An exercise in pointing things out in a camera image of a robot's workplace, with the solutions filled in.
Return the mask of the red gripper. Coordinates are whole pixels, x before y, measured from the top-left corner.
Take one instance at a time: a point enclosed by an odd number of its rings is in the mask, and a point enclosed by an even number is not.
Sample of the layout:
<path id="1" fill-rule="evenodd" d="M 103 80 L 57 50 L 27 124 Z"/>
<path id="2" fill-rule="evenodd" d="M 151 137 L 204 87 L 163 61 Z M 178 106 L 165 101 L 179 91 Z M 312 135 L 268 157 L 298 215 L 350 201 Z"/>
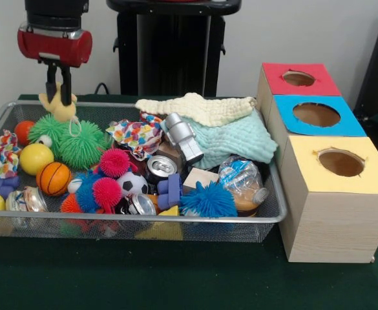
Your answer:
<path id="1" fill-rule="evenodd" d="M 86 30 L 73 32 L 48 31 L 20 27 L 17 32 L 17 43 L 21 53 L 38 61 L 50 60 L 60 62 L 63 84 L 61 85 L 61 102 L 64 106 L 72 103 L 72 84 L 70 67 L 80 67 L 87 63 L 92 50 L 92 35 Z M 57 63 L 50 62 L 47 68 L 47 99 L 52 101 L 57 92 Z"/>

